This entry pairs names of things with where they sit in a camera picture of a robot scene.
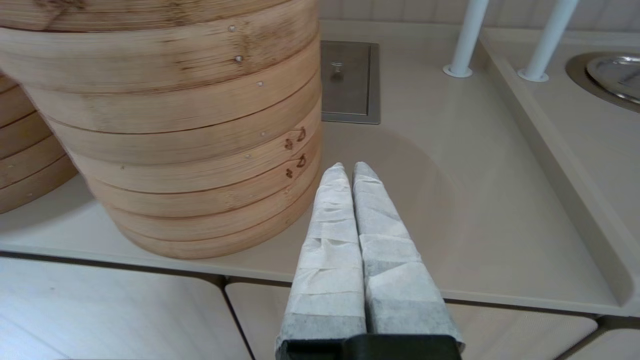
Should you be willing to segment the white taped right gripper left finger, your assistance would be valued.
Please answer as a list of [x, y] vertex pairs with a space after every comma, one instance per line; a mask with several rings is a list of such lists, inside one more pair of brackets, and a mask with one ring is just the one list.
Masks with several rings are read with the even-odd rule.
[[276, 350], [290, 341], [343, 340], [366, 331], [354, 198], [345, 167], [336, 162], [315, 194]]

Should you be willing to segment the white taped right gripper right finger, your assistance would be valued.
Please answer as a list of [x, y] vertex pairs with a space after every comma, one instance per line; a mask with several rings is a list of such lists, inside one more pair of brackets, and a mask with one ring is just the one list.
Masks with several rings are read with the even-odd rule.
[[354, 166], [352, 194], [363, 261], [366, 326], [382, 335], [464, 340], [378, 174]]

